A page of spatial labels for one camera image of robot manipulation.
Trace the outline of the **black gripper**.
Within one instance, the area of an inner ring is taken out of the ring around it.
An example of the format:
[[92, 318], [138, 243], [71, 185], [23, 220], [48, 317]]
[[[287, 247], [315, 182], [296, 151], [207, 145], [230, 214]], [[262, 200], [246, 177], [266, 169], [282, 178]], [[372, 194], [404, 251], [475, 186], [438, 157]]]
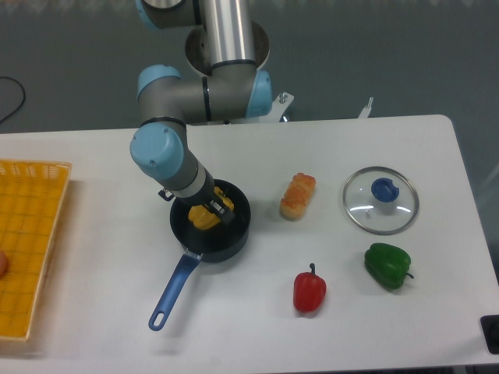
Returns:
[[214, 180], [207, 174], [180, 175], [158, 181], [165, 193], [169, 193], [187, 206], [205, 206], [221, 220], [224, 225], [229, 225], [235, 214], [214, 192]]

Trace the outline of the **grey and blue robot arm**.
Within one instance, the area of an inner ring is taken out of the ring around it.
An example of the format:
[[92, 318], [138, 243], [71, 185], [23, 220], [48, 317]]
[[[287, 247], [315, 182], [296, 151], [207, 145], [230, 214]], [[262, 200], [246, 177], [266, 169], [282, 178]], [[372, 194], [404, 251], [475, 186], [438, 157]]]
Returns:
[[153, 65], [138, 78], [140, 127], [129, 151], [141, 171], [187, 206], [204, 206], [224, 224], [235, 214], [214, 192], [214, 179], [190, 151], [188, 124], [255, 118], [270, 113], [269, 74], [257, 68], [246, 1], [138, 1], [140, 18], [157, 29], [200, 26], [211, 71], [184, 80]]

